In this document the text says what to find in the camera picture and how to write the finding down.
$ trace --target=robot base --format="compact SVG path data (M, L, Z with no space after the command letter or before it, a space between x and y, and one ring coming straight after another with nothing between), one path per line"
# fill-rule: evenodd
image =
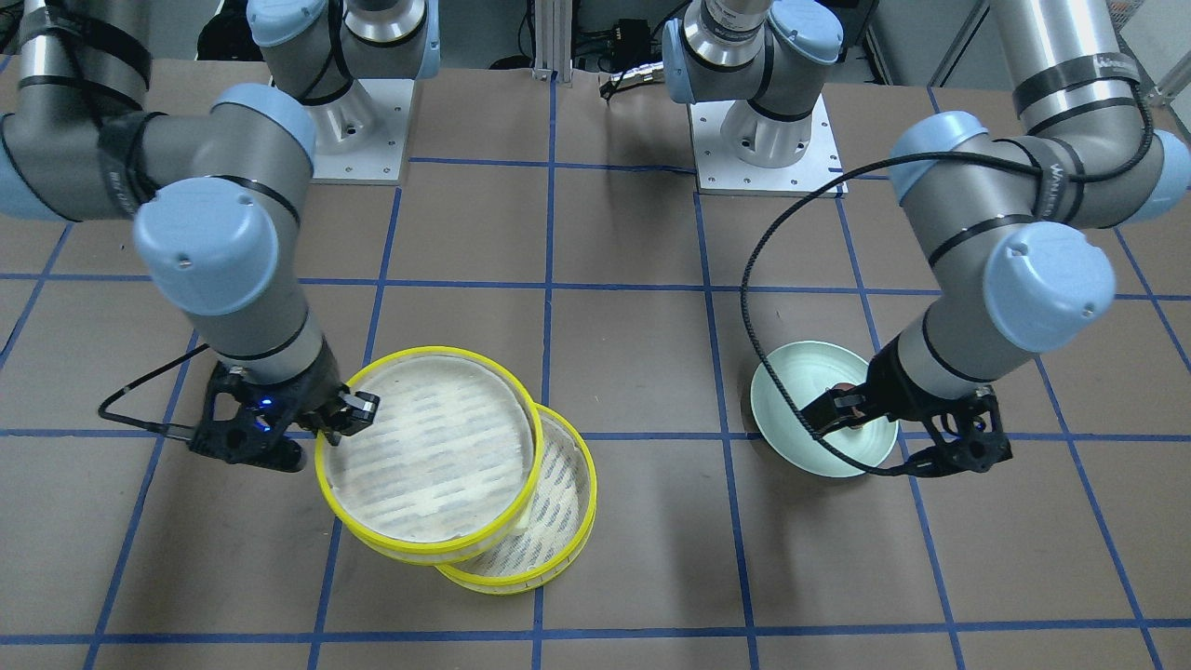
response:
M769 365L799 408L806 407L824 390L841 382L861 384L868 370L865 359L827 343L792 343L779 347L768 358ZM781 458L822 477L861 475L811 439L790 412L765 367L759 367L753 375L749 405L761 436ZM860 463L880 465L893 451L897 428L897 424L878 419L859 428L836 431L827 440Z
M805 195L843 171L835 134L819 96L815 102L813 134L802 159L784 168L763 168L736 157L719 134L734 101L690 105L694 164L699 170L699 192L717 195ZM846 183L834 194L847 193Z
M358 149L344 154L314 154L314 183L401 182L413 112L413 80L361 80L372 96L376 118L382 121Z

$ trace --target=blue cap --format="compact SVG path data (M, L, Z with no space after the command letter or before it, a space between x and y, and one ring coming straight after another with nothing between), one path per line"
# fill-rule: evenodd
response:
M426 2L426 45L422 50L422 67L414 79L431 79L442 64L442 40L438 38L438 0Z
M840 57L843 26L831 10L815 0L777 0L769 23L778 37L807 58L829 65Z
M141 206L132 227L154 283L179 308L220 315L255 300L278 268L273 220L225 179L175 181Z
M1108 311L1116 276L1084 233L1050 220L1002 239L984 267L984 299L997 330L1027 352L1058 350Z
M1162 143L1162 174L1154 184L1154 190L1141 205L1141 208L1133 212L1133 215L1122 223L1134 223L1158 218L1171 211L1186 194L1191 186L1191 152L1186 144L1174 134L1165 130L1155 130L1154 137Z
M306 157L314 162L314 121L298 100L263 83L237 83L216 100L211 108L231 102L255 109L286 129L306 150Z
M326 7L326 0L249 0L248 25L257 46L289 42L311 26Z
M694 104L691 73L686 68L686 51L682 49L682 19L671 19L662 31L662 68L666 70L666 92L671 100L680 105Z
M17 171L7 146L0 146L0 212L13 218L67 220L43 202L29 183L25 183L25 177Z
M980 119L974 115L958 111L943 112L911 125L893 145L890 157L898 158L923 151L950 151L983 132L989 132L989 129L980 125ZM915 161L890 168L890 181L893 182L898 203L902 203L905 194L936 162Z

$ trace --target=tiled surface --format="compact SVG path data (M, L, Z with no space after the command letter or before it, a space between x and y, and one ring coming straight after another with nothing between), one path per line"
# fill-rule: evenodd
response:
M149 106L173 113L266 75L156 71ZM181 355L191 326L145 280L126 221L4 219L0 668L1191 665L1186 202L1090 234L1120 298L997 384L1012 462L828 482L777 457L746 409L756 363L732 286L790 201L697 196L684 109L661 87L611 106L594 87L424 82L404 188L312 187L297 251L344 377L462 346L587 434L600 512L573 568L537 593L475 595L343 533L310 471L227 467L100 421L99 401ZM825 96L847 167L933 111L921 88ZM936 100L1018 132L994 94ZM869 357L871 330L885 343L934 299L887 181L849 189L793 217L759 262L767 349ZM193 421L210 368L117 409L160 421L176 395L170 418Z

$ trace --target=yellow rim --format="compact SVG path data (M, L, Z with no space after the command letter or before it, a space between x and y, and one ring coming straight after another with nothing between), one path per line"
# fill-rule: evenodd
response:
M510 575L504 577L485 577L482 575L473 575L470 572L463 572L455 565L435 566L438 569L439 572L442 572L449 580L460 586L463 587L475 586L475 587L490 587L490 588L504 588L504 587L516 586L526 580L532 580L541 575L549 574L551 570L561 565L563 562L574 561L578 553L587 544L587 538L588 536L591 536L592 526L596 524L596 500L597 500L596 462L592 461L592 455L587 450L587 444L584 443L582 437L579 436L579 432L575 431L575 427L572 426L569 421L567 421L566 419L562 418L562 415L560 415L559 413L554 412L553 409L545 406L537 406L537 411L540 413L547 414L548 417L557 421L559 425L562 426L562 428L567 432L567 434L569 434L570 438L575 442L575 446L578 446L579 451L584 455L584 463L587 464L587 478L591 482L591 490L587 495L587 512L584 514L584 521L582 524L579 525L579 532L575 533L575 537L572 538L570 541L567 543L567 545L562 549L562 551L560 551L554 556L554 558L543 563L541 566L530 570L528 572L522 572L520 575ZM507 591L504 595L513 595L515 593L520 593L520 591Z
M500 531L505 525L510 524L516 519L516 516L529 505L530 499L534 495L534 489L537 486L538 471L542 469L542 453L543 453L543 442L542 436L542 418L538 414L538 406L534 402L534 397L529 395L525 387L520 383L517 377L504 369L497 362L475 352L469 352L467 350L460 350L456 347L414 347L412 350L404 350L387 357L375 361L368 364L367 368L355 374L351 380L348 380L348 387L355 387L361 380L376 368L380 368L387 363L391 363L401 358L410 357L422 357L431 355L447 355L466 358L474 363L478 363L485 368L488 368L493 372L500 375L507 382L517 396L522 401L522 407L525 409L525 414L530 420L530 426L534 433L534 465L530 468L529 476L525 478L525 486L513 499L512 505L509 506L495 520L485 526L484 528L472 533L470 536L464 536L462 538L455 538L454 540L447 540L442 543L407 543L405 540L398 540L395 538L389 538L387 536L381 536L380 533L366 527L363 524L353 518L339 501L336 500L335 494L331 491L331 486L326 481L326 469L323 464L324 457L326 456L326 437L323 433L318 434L318 439L314 443L314 474L318 477L318 488L323 490L323 497L326 499L328 505L331 507L331 512L339 518L341 521L351 531L354 536L362 540L370 541L373 544L380 545L389 551L411 553L417 556L430 556L437 553L450 553L464 549L479 541L484 541L486 538L491 537L493 533Z

